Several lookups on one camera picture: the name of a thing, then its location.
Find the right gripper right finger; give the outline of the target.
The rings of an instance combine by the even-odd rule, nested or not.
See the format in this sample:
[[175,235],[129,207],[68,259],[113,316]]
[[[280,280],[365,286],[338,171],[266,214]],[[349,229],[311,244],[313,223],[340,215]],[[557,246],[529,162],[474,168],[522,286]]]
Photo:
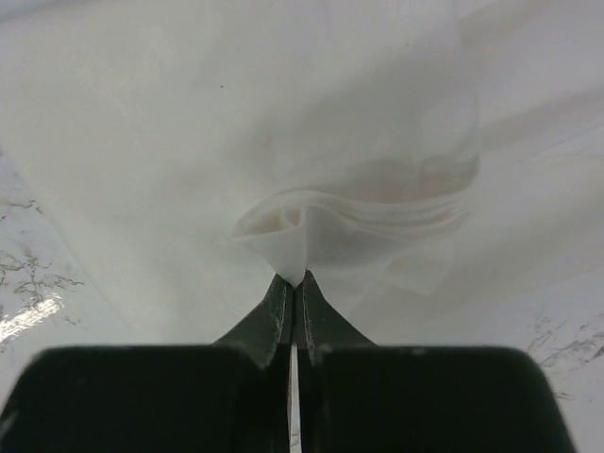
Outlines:
[[538,365],[497,346],[379,346],[306,274],[294,293],[305,452],[572,452]]

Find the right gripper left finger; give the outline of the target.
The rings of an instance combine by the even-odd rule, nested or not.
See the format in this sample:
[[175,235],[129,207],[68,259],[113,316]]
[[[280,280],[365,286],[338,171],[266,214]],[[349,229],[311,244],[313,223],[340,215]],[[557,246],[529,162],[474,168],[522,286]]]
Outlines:
[[287,452],[293,287],[211,344],[39,353],[1,413],[5,452]]

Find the white t shirt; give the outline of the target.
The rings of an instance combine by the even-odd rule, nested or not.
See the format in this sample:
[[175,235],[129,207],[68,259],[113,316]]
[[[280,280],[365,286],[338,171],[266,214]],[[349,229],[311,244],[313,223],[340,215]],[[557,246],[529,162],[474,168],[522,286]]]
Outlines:
[[603,264],[599,1],[5,1],[1,148],[106,299],[311,271],[385,343]]

